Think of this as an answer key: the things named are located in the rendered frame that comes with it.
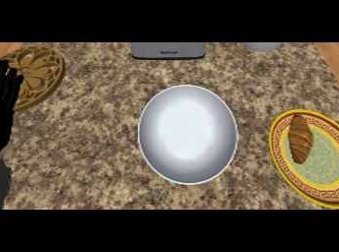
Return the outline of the white oval bowl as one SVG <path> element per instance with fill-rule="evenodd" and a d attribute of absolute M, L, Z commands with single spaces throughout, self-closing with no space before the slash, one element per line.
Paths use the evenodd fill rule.
<path fill-rule="evenodd" d="M 150 169 L 168 181 L 196 185 L 212 180 L 233 159 L 237 142 L 224 101 L 197 86 L 165 89 L 141 110 L 137 142 Z"/>

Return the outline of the yellow patterned plate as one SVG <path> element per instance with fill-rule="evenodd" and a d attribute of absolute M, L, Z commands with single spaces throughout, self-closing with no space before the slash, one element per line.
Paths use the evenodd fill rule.
<path fill-rule="evenodd" d="M 313 136 L 303 164 L 294 162 L 288 140 L 295 114 L 304 118 Z M 339 123 L 311 110 L 285 111 L 270 127 L 269 148 L 277 171 L 300 195 L 317 205 L 339 209 Z"/>

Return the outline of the gold carved round trivet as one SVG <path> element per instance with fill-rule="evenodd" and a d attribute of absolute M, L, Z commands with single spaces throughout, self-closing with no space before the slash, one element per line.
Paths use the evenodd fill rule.
<path fill-rule="evenodd" d="M 64 74 L 64 61 L 58 52 L 45 45 L 29 45 L 2 56 L 8 66 L 24 77 L 14 111 L 39 104 L 54 92 Z"/>

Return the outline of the grey appliance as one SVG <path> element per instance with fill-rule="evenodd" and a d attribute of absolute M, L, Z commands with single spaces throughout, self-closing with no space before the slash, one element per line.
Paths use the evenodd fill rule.
<path fill-rule="evenodd" d="M 132 42 L 131 56 L 137 59 L 196 59 L 205 56 L 203 42 Z"/>

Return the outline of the pale grey cup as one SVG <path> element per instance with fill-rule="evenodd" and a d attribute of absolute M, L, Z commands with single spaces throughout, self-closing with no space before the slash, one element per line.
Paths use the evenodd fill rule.
<path fill-rule="evenodd" d="M 280 46 L 279 42 L 243 42 L 243 45 L 254 51 L 270 52 Z"/>

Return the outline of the brown croissant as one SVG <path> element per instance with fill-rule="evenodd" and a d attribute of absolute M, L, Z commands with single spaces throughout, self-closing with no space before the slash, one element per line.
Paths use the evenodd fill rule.
<path fill-rule="evenodd" d="M 313 146 L 313 136 L 306 120 L 298 114 L 292 116 L 288 140 L 294 162 L 303 164 Z"/>

